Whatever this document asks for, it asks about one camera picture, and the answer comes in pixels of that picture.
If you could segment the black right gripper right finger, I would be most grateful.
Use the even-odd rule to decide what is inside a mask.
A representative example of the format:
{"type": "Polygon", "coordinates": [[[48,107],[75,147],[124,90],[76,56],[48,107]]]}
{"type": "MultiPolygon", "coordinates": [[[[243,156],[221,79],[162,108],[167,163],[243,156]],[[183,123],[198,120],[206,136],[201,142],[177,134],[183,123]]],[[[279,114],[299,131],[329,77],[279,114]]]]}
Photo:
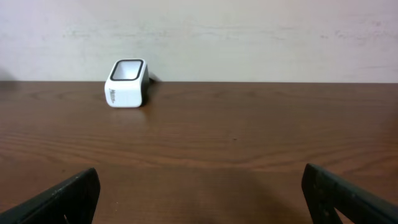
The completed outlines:
{"type": "Polygon", "coordinates": [[[314,223],[341,223],[339,213],[353,223],[397,223],[397,206],[318,165],[305,166],[301,186],[314,223]]]}

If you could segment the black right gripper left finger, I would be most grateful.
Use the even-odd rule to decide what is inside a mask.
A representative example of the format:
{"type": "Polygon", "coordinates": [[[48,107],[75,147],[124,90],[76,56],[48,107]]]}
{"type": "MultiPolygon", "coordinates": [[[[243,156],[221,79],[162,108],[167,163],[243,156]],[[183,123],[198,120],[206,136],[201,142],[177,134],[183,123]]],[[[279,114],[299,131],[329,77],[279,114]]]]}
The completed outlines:
{"type": "Polygon", "coordinates": [[[100,195],[96,169],[81,171],[67,180],[1,214],[1,224],[91,224],[100,195]]]}

